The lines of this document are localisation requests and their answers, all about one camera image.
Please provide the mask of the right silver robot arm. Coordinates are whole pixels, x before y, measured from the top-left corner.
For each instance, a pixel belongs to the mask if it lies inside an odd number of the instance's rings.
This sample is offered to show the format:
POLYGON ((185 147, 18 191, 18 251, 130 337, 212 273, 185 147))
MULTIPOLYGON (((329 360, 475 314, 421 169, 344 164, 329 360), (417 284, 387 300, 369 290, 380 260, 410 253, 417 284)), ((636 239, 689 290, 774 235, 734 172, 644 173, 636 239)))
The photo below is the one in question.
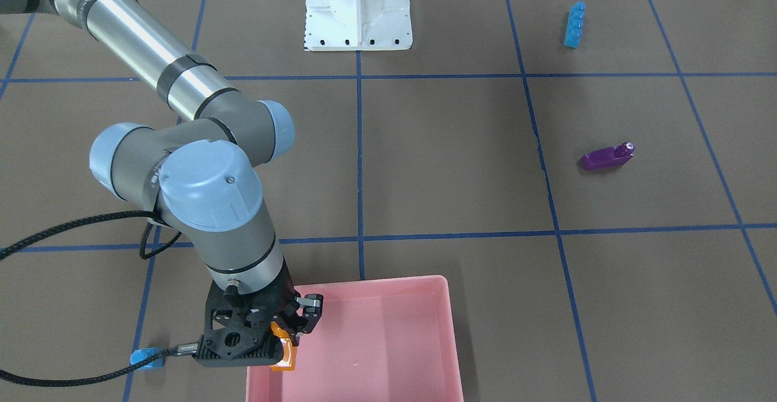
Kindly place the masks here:
POLYGON ((203 336, 177 354, 209 367, 294 369, 323 299, 295 290, 255 172, 294 145, 289 112, 247 98, 138 0, 2 0, 2 14, 22 13, 83 29, 181 117, 164 130, 109 126, 89 155, 95 180, 189 238, 212 277, 203 336))

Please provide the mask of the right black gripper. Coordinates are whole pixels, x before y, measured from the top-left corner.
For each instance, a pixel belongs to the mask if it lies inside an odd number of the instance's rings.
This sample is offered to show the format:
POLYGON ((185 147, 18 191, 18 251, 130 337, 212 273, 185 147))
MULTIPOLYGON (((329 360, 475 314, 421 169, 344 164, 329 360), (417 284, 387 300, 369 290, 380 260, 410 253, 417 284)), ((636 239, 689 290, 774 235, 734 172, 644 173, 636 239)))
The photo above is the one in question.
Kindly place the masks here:
POLYGON ((323 295, 300 294, 289 274, 247 294, 239 293, 235 283, 223 290, 213 282, 205 302, 205 329, 192 357, 211 368, 269 367, 281 358, 295 360, 300 336, 313 332, 323 305, 323 295))

